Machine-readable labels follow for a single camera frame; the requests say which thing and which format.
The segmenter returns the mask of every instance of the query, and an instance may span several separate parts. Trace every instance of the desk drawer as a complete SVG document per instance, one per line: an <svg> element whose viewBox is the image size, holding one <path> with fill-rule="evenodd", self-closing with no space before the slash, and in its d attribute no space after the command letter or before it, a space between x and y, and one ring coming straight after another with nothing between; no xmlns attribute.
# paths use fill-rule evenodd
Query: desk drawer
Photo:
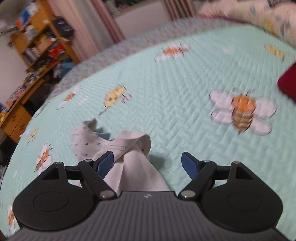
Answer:
<svg viewBox="0 0 296 241"><path fill-rule="evenodd" d="M3 130L5 133L10 136L15 127L17 126L18 122L26 112L26 109L21 105L17 105L14 110L9 114L6 118L5 122L3 123Z"/></svg>
<svg viewBox="0 0 296 241"><path fill-rule="evenodd" d="M17 126L15 127L14 131L12 132L10 138L18 143L20 140L20 135L23 134L25 132L25 129L31 119L31 115L28 112L25 112L25 114L22 116L21 120L19 121L19 123L17 124Z"/></svg>

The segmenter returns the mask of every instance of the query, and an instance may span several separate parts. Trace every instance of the quilted fabric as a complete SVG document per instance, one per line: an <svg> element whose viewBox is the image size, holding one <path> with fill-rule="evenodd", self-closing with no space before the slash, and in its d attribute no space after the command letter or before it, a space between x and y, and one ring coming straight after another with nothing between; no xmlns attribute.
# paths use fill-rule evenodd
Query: quilted fabric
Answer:
<svg viewBox="0 0 296 241"><path fill-rule="evenodd" d="M129 55L135 54L147 47L167 42L170 39L177 39L191 34L197 34L208 30L239 25L234 21L223 19L200 19L180 18L169 22L164 26L141 33L134 38L124 40L112 47L105 49L97 55L83 61L75 66L67 75L54 87L48 99L68 90L81 80L98 72L99 70L114 64Z"/></svg>
<svg viewBox="0 0 296 241"><path fill-rule="evenodd" d="M96 117L97 127L111 133L111 138L121 129L149 134L149 159L177 193L190 181L181 167L184 151L220 165L243 162L281 197L284 212L278 229L295 239L296 108L276 82L295 61L296 50L255 27L240 26L178 39L177 43L190 46L188 51L155 62L173 43L125 58L47 102L28 125L4 176L1 217L8 217L13 198L38 175L37 167L46 168L48 160L75 164L70 133L81 121ZM285 59L267 52L266 45L280 49ZM109 105L114 94L110 91L118 85L130 98ZM252 98L274 101L276 113L267 120L271 132L260 136L248 129L238 134L233 124L212 122L217 109L209 99L212 90L233 95L252 90ZM35 136L29 141L32 132ZM9 234L5 218L0 219L0 228Z"/></svg>

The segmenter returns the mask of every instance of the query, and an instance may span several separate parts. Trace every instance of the red item on shelf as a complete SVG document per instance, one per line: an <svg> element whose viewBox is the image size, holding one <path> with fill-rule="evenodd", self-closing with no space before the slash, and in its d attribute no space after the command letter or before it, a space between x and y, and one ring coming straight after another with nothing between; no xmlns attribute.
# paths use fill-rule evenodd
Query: red item on shelf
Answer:
<svg viewBox="0 0 296 241"><path fill-rule="evenodd" d="M17 26L18 29L22 29L22 21L20 18L18 18L16 21L15 21L15 25Z"/></svg>
<svg viewBox="0 0 296 241"><path fill-rule="evenodd" d="M51 58L56 58L57 56L60 55L60 53L64 51L64 47L62 44L59 44L58 46L56 46L54 49L50 50L48 53L48 56Z"/></svg>
<svg viewBox="0 0 296 241"><path fill-rule="evenodd" d="M52 66L53 64L55 64L57 62L57 60L52 60L49 64L48 67Z"/></svg>
<svg viewBox="0 0 296 241"><path fill-rule="evenodd" d="M279 78L279 89L296 102L296 62Z"/></svg>

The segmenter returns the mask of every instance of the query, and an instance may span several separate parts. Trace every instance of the cartoon bee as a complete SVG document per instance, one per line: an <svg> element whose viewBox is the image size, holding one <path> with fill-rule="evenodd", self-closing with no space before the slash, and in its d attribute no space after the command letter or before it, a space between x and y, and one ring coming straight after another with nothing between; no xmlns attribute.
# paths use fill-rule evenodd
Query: cartoon bee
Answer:
<svg viewBox="0 0 296 241"><path fill-rule="evenodd" d="M276 104L264 97L257 99L247 94L233 96L226 91L212 90L211 102L218 108L211 114L212 121L221 125L233 123L235 129L245 132L251 129L257 135L267 135L272 126L266 121L276 112Z"/></svg>
<svg viewBox="0 0 296 241"><path fill-rule="evenodd" d="M30 135L30 137L29 137L29 141L28 141L28 143L26 144L26 146L29 144L30 141L33 141L33 140L35 139L35 136L36 136L37 132L38 132L38 128L36 128L36 129L31 133L31 135Z"/></svg>
<svg viewBox="0 0 296 241"><path fill-rule="evenodd" d="M275 28L274 28L274 26L273 26L273 24L272 24L271 21L269 21L269 20L265 20L264 27L265 27L265 29L266 29L268 32L270 32L272 35L274 35L274 36L278 36L278 34L276 33L276 30L275 30Z"/></svg>
<svg viewBox="0 0 296 241"><path fill-rule="evenodd" d="M15 215L12 211L12 205L10 205L7 209L8 212L8 225L9 225L9 231L10 234L15 234L16 230L15 230Z"/></svg>
<svg viewBox="0 0 296 241"><path fill-rule="evenodd" d="M110 91L105 97L104 106L112 107L122 96L124 96L123 94L125 91L126 88L121 85L115 88L114 90Z"/></svg>
<svg viewBox="0 0 296 241"><path fill-rule="evenodd" d="M40 156L36 159L35 171L40 175L44 169L46 169L52 162L52 157L49 155L50 145L45 144L41 149Z"/></svg>
<svg viewBox="0 0 296 241"><path fill-rule="evenodd" d="M75 93L74 93L74 92L71 92L70 94L68 94L68 95L65 97L64 101L69 101L69 100L71 100L71 99L74 97L74 95L75 95Z"/></svg>
<svg viewBox="0 0 296 241"><path fill-rule="evenodd" d="M278 48L273 47L271 45L265 45L264 48L265 48L266 52L269 52L269 53L273 54L274 56L281 58L281 60L284 61L285 54L281 50L279 50Z"/></svg>
<svg viewBox="0 0 296 241"><path fill-rule="evenodd" d="M59 108L63 108L68 101L72 100L79 90L80 86L76 86L74 90L63 99L63 102L60 103Z"/></svg>
<svg viewBox="0 0 296 241"><path fill-rule="evenodd" d="M163 50L161 55L155 59L155 62L158 62L159 60L165 60L170 57L175 59L176 57L183 56L185 52L188 52L188 49L189 48L187 45L182 45L181 43L171 44Z"/></svg>
<svg viewBox="0 0 296 241"><path fill-rule="evenodd" d="M128 94L127 96L125 96L124 94L122 94L122 95L123 95L123 98L121 99L122 103L126 103L126 102L128 102L129 100L132 99L130 94Z"/></svg>

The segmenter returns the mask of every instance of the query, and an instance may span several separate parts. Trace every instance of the white towel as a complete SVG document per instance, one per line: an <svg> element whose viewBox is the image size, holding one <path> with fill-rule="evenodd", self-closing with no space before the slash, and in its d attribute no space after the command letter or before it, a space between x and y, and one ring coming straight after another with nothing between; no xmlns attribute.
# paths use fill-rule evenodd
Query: white towel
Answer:
<svg viewBox="0 0 296 241"><path fill-rule="evenodd" d="M94 132L96 121L82 122L72 132L72 150L78 161L97 160L107 151L114 154L113 168L104 181L120 195L121 191L169 191L169 188L147 159L150 136L135 131L121 131L113 141Z"/></svg>

